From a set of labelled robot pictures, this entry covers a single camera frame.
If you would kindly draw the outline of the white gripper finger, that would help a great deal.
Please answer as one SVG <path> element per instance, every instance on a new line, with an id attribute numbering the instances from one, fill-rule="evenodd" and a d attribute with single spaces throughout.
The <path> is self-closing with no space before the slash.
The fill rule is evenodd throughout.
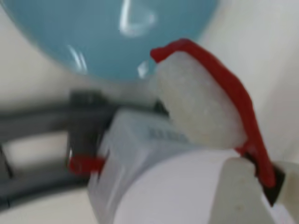
<path id="1" fill-rule="evenodd" d="M 263 203 L 263 191 L 255 171 L 255 166 L 243 158 L 225 162 L 220 181 L 221 224 L 275 223 Z"/>
<path id="2" fill-rule="evenodd" d="M 299 222 L 299 165 L 277 162 L 268 165 L 270 172 L 257 164 L 257 177 L 262 195 L 269 206 L 281 206 L 290 219 Z"/>

